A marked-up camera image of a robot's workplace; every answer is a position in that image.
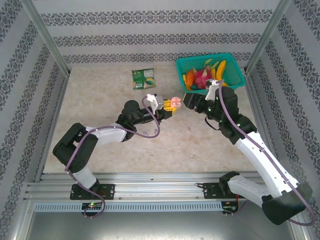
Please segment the green basket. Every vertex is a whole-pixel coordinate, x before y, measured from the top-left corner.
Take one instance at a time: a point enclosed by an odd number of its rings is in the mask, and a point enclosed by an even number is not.
[[[180,78],[181,85],[183,90],[186,93],[196,93],[206,95],[207,90],[194,90],[188,91],[185,87],[185,83],[182,75],[186,74],[190,69],[195,68],[196,70],[203,70],[205,68],[205,62],[208,59],[212,59],[211,63],[222,60],[226,60],[225,70],[223,72],[222,78],[224,82],[229,85],[232,89],[237,89],[239,87],[243,87],[246,83],[245,78],[235,60],[235,58],[230,53],[219,53],[219,54],[211,54],[211,55],[203,55],[203,56],[191,56],[178,58],[176,60],[176,69],[178,71],[178,75]]]

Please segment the beige floor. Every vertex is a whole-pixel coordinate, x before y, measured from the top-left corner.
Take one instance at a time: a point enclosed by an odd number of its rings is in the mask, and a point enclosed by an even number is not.
[[[155,88],[133,90],[131,70],[144,67],[75,67],[72,69],[44,172],[61,173],[64,166],[52,149],[74,123],[98,127],[114,123],[128,100],[147,93],[164,99],[183,97],[175,66],[154,66]],[[236,90],[240,112],[254,121],[244,87]],[[134,136],[127,142],[97,147],[88,163],[94,173],[253,171],[249,160],[220,132],[210,129],[205,115],[185,106],[162,121],[155,139]],[[138,125],[154,134],[156,125]]]

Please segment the robotic arm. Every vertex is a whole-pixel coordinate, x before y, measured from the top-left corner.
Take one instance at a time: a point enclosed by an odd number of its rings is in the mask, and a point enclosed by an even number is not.
[[[111,142],[125,142],[137,132],[135,125],[149,123],[154,118],[160,124],[162,120],[170,118],[177,110],[176,107],[171,107],[170,100],[163,100],[161,96],[156,94],[148,94],[146,99],[151,105],[148,110],[146,108],[140,109],[138,102],[135,100],[127,101],[117,121],[111,125],[114,128],[98,129],[97,127],[85,127],[80,123],[75,123],[56,144],[53,154],[63,165],[68,166],[78,145],[77,143],[88,132],[93,131],[82,142],[68,167],[68,171],[82,186],[97,193],[100,185],[99,180],[96,179],[87,166],[94,148]]]
[[[311,198],[313,191],[307,183],[299,183],[281,166],[266,147],[257,128],[249,118],[239,114],[238,97],[234,90],[229,87],[222,87],[222,98],[232,120],[245,134],[260,146],[263,146],[262,150],[231,124],[222,107],[219,89],[215,90],[214,97],[212,91],[209,91],[207,96],[186,93],[183,103],[187,108],[197,113],[204,113],[208,119],[217,121],[221,133],[248,157],[266,186],[247,180],[238,172],[232,171],[219,179],[219,188],[223,193],[239,194],[254,202],[262,208],[264,214],[272,223],[280,225],[306,208],[305,204],[289,186],[289,182],[307,201]],[[263,151],[266,151],[272,158],[281,173],[287,178],[286,181]]]
[[[210,84],[207,96],[186,93],[183,103],[187,108],[205,114],[210,120],[217,121],[221,133],[248,157],[266,185],[259,185],[245,179],[238,172],[232,171],[220,177],[221,192],[225,195],[238,194],[254,202],[276,225],[302,212],[308,204],[302,202],[300,197],[308,201],[313,192],[311,187],[307,183],[299,183],[281,166],[265,146],[257,128],[249,118],[239,114],[238,97],[234,90],[229,87],[221,88],[224,102],[222,105],[219,89],[216,89],[217,82],[213,80]],[[71,177],[91,191],[91,194],[97,193],[100,186],[99,181],[87,167],[96,146],[111,142],[125,142],[137,132],[135,125],[148,123],[154,119],[160,123],[170,118],[177,110],[176,107],[171,107],[169,100],[163,100],[160,96],[148,94],[147,100],[151,105],[148,109],[140,109],[135,100],[127,101],[117,121],[112,125],[113,127],[85,127],[80,123],[75,123],[54,147],[53,154],[72,173]],[[230,122],[230,117],[237,127]],[[249,138],[263,147],[257,147]]]

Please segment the patterned wallpaper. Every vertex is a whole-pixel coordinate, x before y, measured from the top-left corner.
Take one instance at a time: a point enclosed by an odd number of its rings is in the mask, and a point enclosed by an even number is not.
[[[320,239],[319,16],[316,0],[292,1],[251,73],[277,158],[313,189],[312,239]]]
[[[244,67],[279,0],[35,0],[72,66],[171,65],[232,53]]]
[[[18,0],[0,1],[0,240],[33,182],[65,80]]]

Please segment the red toy fruit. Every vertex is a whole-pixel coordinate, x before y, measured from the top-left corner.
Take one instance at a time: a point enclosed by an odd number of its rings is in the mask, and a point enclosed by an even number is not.
[[[207,66],[205,69],[197,71],[196,69],[193,69],[194,73],[194,84],[199,89],[206,89],[206,82],[207,80],[211,79],[211,72],[210,67]]]

